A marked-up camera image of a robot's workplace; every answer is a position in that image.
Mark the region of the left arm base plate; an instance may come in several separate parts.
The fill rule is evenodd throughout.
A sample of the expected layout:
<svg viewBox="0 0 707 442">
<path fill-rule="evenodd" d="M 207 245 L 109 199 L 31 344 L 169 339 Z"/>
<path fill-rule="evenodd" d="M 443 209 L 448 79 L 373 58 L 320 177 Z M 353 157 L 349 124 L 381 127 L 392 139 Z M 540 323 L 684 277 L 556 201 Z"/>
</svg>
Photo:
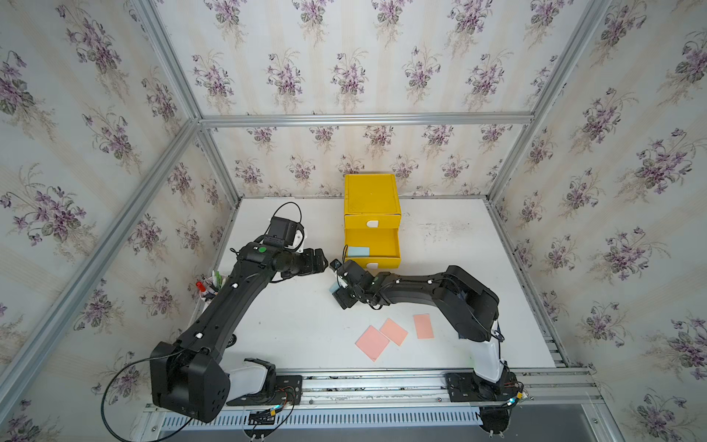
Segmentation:
<svg viewBox="0 0 707 442">
<path fill-rule="evenodd" d="M 303 392 L 300 375 L 282 375 L 276 365 L 257 358 L 246 358 L 228 371 L 230 390 L 227 406 L 299 405 Z"/>
</svg>

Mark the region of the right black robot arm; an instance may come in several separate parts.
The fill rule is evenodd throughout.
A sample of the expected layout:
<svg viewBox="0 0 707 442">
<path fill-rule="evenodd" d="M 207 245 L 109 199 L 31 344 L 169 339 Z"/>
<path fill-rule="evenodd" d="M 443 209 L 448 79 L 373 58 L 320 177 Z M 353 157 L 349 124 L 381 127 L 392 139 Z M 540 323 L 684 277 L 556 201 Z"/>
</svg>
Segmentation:
<svg viewBox="0 0 707 442">
<path fill-rule="evenodd" d="M 338 287 L 333 296 L 342 309 L 355 303 L 381 309 L 395 304 L 436 307 L 461 339 L 473 342 L 474 374 L 498 385 L 506 375 L 502 359 L 504 335 L 499 326 L 500 300 L 492 289 L 456 265 L 430 276 L 400 276 L 380 272 L 375 276 L 358 263 L 335 260 L 330 264 Z"/>
</svg>

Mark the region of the yellow plastic drawer cabinet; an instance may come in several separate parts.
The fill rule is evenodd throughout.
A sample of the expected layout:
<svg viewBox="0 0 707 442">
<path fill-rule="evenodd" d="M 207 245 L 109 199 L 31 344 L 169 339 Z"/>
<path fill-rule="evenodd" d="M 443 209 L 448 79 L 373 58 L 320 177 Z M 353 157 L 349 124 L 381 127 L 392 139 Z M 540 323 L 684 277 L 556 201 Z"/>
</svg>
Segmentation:
<svg viewBox="0 0 707 442">
<path fill-rule="evenodd" d="M 349 174 L 344 178 L 344 259 L 368 270 L 401 264 L 401 204 L 392 174 Z M 348 246 L 370 248 L 370 256 L 346 256 Z"/>
</svg>

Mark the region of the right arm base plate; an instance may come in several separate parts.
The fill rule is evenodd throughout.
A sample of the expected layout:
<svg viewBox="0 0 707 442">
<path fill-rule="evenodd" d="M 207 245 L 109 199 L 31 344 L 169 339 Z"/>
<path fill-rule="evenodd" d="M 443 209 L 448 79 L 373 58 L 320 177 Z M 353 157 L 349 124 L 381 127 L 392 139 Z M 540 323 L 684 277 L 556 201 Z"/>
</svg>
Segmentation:
<svg viewBox="0 0 707 442">
<path fill-rule="evenodd" d="M 515 404 L 523 398 L 524 384 L 516 374 L 504 368 L 498 381 L 489 381 L 471 372 L 447 372 L 444 375 L 449 399 L 453 403 L 496 403 L 503 401 Z"/>
</svg>

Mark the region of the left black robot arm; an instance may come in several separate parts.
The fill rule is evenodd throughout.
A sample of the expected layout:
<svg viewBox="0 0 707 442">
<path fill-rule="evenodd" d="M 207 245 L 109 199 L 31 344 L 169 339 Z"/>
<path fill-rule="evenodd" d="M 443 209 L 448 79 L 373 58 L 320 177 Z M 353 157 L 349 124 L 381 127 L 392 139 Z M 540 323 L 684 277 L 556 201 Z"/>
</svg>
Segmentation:
<svg viewBox="0 0 707 442">
<path fill-rule="evenodd" d="M 274 276 L 320 274 L 328 266 L 320 249 L 304 249 L 305 228 L 272 217 L 263 235 L 237 250 L 237 261 L 205 311 L 172 343 L 159 343 L 149 361 L 154 405 L 204 423 L 242 397 L 268 400 L 274 394 L 275 367 L 247 358 L 224 370 L 221 361 L 235 329 Z"/>
</svg>

